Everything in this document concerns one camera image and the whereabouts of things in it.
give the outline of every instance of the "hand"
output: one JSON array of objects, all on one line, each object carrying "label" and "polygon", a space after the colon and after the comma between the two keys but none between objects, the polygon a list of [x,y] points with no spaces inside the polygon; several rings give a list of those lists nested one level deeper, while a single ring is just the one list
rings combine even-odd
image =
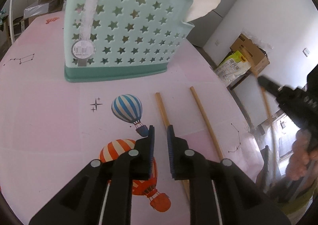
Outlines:
[{"label": "hand", "polygon": [[[299,130],[296,134],[296,141],[293,143],[294,154],[290,157],[289,164],[286,169],[286,176],[293,181],[299,180],[304,177],[307,173],[306,165],[310,160],[318,160],[318,150],[312,151],[310,154],[307,153],[311,134],[307,130]],[[302,188],[305,190],[313,184],[314,180],[318,177],[318,162],[314,169],[309,175],[308,181]]]}]

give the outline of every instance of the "wooden stick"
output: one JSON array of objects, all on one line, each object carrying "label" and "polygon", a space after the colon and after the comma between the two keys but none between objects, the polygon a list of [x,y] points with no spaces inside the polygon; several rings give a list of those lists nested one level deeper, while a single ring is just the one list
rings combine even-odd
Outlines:
[{"label": "wooden stick", "polygon": [[[170,122],[169,122],[169,119],[168,119],[168,116],[167,116],[167,112],[166,112],[166,109],[164,107],[164,104],[163,104],[163,101],[162,101],[160,93],[157,92],[155,94],[155,97],[157,99],[157,104],[158,104],[158,108],[159,108],[159,111],[160,111],[160,114],[161,114],[161,118],[162,118],[163,124],[164,124],[164,126],[165,126],[165,128],[167,130],[168,126],[170,125]],[[184,190],[185,190],[185,193],[187,195],[187,198],[190,201],[190,183],[189,183],[189,180],[181,180],[181,182],[182,182],[182,185],[184,187]]]},{"label": "wooden stick", "polygon": [[219,145],[219,143],[217,141],[217,138],[216,138],[216,136],[215,136],[215,134],[213,132],[213,129],[212,129],[211,124],[209,122],[208,116],[206,115],[206,112],[205,112],[205,110],[204,110],[204,108],[202,106],[202,103],[201,103],[201,101],[200,101],[200,99],[199,99],[199,97],[197,95],[197,92],[194,89],[194,87],[191,87],[190,90],[192,92],[192,95],[193,95],[194,99],[197,102],[197,105],[198,105],[198,107],[200,109],[200,112],[202,114],[204,122],[206,123],[206,126],[207,126],[209,134],[210,134],[210,136],[212,138],[212,141],[213,141],[213,144],[215,146],[215,149],[217,150],[217,155],[218,155],[219,159],[222,160],[222,159],[224,159],[224,155],[223,155],[221,147],[220,147],[220,145]]}]

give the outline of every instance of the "orange striped hot air balloon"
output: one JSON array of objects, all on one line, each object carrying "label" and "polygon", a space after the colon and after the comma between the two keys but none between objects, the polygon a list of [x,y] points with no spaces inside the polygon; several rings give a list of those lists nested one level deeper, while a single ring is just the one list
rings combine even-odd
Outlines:
[{"label": "orange striped hot air balloon", "polygon": [[[102,162],[115,160],[122,153],[134,148],[135,141],[130,139],[116,140],[110,142],[105,146],[100,153],[99,159]],[[150,200],[152,208],[159,212],[165,212],[169,210],[171,202],[169,197],[165,193],[159,193],[156,189],[157,185],[157,164],[155,158],[152,161],[151,177],[147,181],[133,180],[132,194],[133,195],[145,195]]]}]

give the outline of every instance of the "white wall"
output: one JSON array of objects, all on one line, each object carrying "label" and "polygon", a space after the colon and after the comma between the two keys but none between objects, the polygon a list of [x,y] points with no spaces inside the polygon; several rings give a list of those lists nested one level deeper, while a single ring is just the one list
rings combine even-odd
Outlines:
[{"label": "white wall", "polygon": [[[311,0],[238,0],[204,46],[216,64],[242,30],[270,44],[270,65],[261,73],[280,84],[303,87],[307,74],[318,63],[318,11]],[[306,58],[304,48],[311,51]],[[236,89],[254,125],[267,116],[254,77],[249,76]],[[278,110],[270,98],[272,113]]]}]

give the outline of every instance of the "blue striped hot air balloon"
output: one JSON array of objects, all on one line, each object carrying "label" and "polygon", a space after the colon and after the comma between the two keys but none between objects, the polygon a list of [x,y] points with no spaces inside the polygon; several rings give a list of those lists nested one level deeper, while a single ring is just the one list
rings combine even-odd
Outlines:
[{"label": "blue striped hot air balloon", "polygon": [[112,102],[113,114],[122,121],[133,123],[136,131],[142,137],[148,136],[148,128],[140,121],[143,114],[143,105],[136,96],[130,94],[120,95]]}]

